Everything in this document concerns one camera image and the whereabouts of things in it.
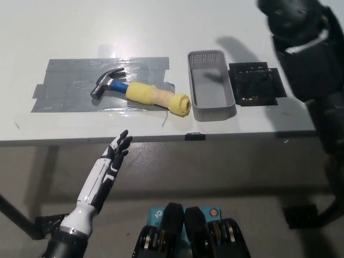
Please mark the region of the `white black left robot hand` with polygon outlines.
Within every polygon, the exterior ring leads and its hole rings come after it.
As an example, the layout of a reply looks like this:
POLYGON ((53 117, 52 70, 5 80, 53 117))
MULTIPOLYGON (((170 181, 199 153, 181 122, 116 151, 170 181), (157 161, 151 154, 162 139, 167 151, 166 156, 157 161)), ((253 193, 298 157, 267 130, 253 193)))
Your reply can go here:
POLYGON ((133 137, 121 132, 95 162, 78 196, 77 202, 94 207, 100 213, 117 177, 133 137))

